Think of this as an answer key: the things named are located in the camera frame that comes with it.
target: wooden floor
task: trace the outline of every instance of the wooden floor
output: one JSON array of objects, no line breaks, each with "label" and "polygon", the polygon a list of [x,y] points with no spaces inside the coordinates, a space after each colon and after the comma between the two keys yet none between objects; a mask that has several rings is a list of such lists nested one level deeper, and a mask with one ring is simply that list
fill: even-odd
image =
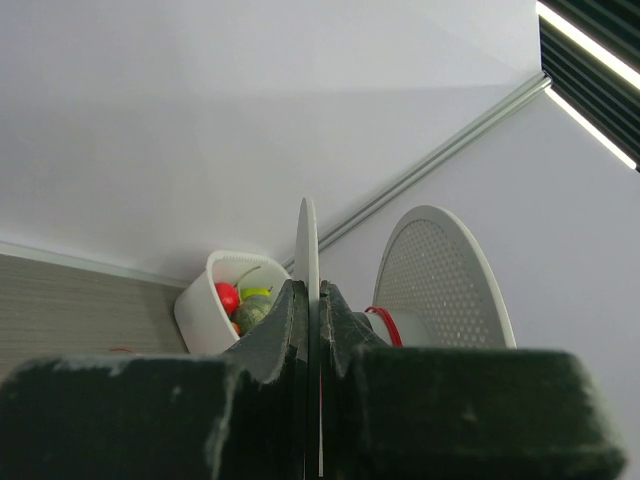
[{"label": "wooden floor", "polygon": [[185,352],[180,288],[0,255],[0,379],[36,356]]}]

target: perforated surface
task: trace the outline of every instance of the perforated surface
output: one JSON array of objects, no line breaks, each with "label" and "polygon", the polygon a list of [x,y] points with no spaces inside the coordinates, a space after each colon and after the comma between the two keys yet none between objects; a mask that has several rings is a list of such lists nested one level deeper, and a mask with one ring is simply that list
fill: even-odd
[{"label": "perforated surface", "polygon": [[460,241],[463,236],[451,234],[451,225],[445,228],[420,219],[397,233],[383,259],[374,303],[416,313],[434,346],[504,347],[499,315],[473,249]]}]

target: green melon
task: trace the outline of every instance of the green melon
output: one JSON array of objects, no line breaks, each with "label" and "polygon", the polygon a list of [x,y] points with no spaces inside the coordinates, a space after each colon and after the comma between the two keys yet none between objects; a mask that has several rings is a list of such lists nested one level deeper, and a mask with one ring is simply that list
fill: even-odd
[{"label": "green melon", "polygon": [[271,300],[265,295],[252,295],[248,297],[236,309],[231,317],[231,321],[236,322],[246,335],[259,324],[271,311]]}]

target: white basket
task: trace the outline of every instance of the white basket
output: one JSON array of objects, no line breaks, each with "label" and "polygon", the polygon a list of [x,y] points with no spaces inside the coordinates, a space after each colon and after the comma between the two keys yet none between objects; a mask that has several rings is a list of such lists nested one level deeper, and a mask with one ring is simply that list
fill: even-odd
[{"label": "white basket", "polygon": [[221,353],[238,341],[214,284],[235,284],[256,266],[261,268],[242,279],[238,289],[272,287],[271,298],[275,299],[290,278],[278,262],[262,255],[223,250],[209,255],[206,270],[178,297],[173,309],[190,353]]}]

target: red ring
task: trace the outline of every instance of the red ring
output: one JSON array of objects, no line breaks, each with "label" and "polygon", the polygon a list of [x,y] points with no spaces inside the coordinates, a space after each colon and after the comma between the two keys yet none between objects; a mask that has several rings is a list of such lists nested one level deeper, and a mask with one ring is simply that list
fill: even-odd
[{"label": "red ring", "polygon": [[382,307],[369,307],[365,310],[365,313],[373,312],[382,318],[385,326],[387,327],[387,331],[389,332],[389,336],[391,337],[391,345],[394,347],[402,346],[402,339],[400,338],[400,332],[398,331],[398,327],[396,327],[393,318],[389,314],[389,311],[386,308]]}]

